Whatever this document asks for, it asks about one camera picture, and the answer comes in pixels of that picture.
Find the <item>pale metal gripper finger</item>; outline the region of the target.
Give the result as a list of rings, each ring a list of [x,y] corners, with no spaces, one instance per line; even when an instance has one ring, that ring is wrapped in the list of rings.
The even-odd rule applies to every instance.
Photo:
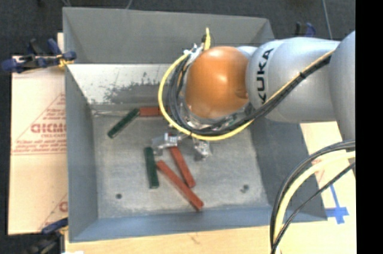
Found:
[[[204,161],[211,155],[211,145],[206,140],[193,139],[194,160]]]
[[[153,149],[155,155],[162,156],[164,149],[176,147],[179,140],[180,138],[178,134],[165,132],[164,134],[151,140],[151,148]]]

